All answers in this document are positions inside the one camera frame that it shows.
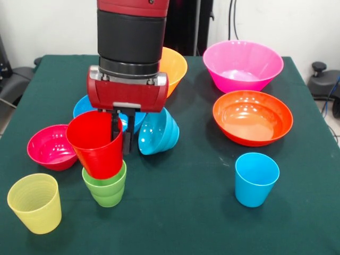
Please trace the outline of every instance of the yellow cup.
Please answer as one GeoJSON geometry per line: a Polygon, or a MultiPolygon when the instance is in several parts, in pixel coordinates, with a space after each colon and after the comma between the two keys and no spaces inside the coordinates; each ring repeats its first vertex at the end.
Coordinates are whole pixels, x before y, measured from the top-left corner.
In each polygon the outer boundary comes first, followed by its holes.
{"type": "Polygon", "coordinates": [[[35,234],[51,232],[62,219],[58,183],[48,174],[18,180],[8,192],[7,203],[35,234]]]}

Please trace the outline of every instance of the red cup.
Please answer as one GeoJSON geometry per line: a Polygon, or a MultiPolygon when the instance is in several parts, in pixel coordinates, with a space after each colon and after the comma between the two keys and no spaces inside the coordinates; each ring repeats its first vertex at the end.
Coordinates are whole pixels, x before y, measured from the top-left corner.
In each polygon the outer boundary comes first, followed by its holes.
{"type": "Polygon", "coordinates": [[[119,135],[111,141],[111,114],[96,110],[74,118],[66,137],[81,164],[95,179],[116,175],[123,165],[123,125],[119,119],[119,135]]]}

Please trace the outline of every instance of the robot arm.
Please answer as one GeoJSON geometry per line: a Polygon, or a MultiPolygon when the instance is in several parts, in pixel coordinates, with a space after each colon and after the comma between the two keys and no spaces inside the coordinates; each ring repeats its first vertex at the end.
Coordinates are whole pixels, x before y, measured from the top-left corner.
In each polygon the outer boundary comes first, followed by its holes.
{"type": "Polygon", "coordinates": [[[87,90],[94,108],[129,118],[124,154],[130,152],[135,111],[160,112],[168,78],[159,73],[169,0],[97,0],[99,66],[91,66],[87,90]]]}

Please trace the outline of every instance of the plastic bowl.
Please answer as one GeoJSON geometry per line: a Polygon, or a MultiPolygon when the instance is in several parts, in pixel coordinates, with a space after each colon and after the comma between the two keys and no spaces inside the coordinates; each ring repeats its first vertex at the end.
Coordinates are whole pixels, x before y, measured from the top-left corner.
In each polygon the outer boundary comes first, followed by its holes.
{"type": "Polygon", "coordinates": [[[267,46],[223,41],[210,46],[203,61],[219,90],[262,90],[283,69],[282,58],[267,46]]]}
{"type": "MultiPolygon", "coordinates": [[[[89,96],[86,95],[78,101],[73,109],[73,118],[79,116],[80,114],[87,113],[96,110],[91,106],[89,96]]],[[[134,133],[136,134],[146,116],[146,113],[137,112],[134,119],[134,133]]],[[[128,117],[125,114],[119,114],[120,119],[123,123],[123,132],[128,128],[128,117]]]]}
{"type": "Polygon", "coordinates": [[[175,147],[180,129],[167,109],[149,113],[142,123],[138,137],[139,150],[143,155],[156,154],[175,147]]]}
{"type": "Polygon", "coordinates": [[[277,98],[258,91],[227,93],[215,102],[212,113],[228,138],[251,147],[275,142],[293,126],[289,108],[277,98]]]}
{"type": "Polygon", "coordinates": [[[39,165],[55,171],[70,168],[77,155],[66,139],[67,125],[54,125],[40,130],[27,144],[27,153],[39,165]]]}
{"type": "Polygon", "coordinates": [[[159,71],[167,73],[169,79],[169,97],[175,90],[179,82],[183,79],[188,70],[188,64],[185,58],[173,49],[163,47],[159,71]]]}

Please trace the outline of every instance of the metal pole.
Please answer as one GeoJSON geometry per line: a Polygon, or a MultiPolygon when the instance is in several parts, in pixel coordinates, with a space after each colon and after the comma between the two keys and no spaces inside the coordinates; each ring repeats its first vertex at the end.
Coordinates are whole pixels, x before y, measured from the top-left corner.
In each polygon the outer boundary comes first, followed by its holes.
{"type": "Polygon", "coordinates": [[[196,24],[195,24],[195,38],[193,46],[193,55],[197,56],[197,43],[198,43],[198,30],[200,27],[200,13],[201,13],[201,0],[197,0],[196,6],[196,24]]]}

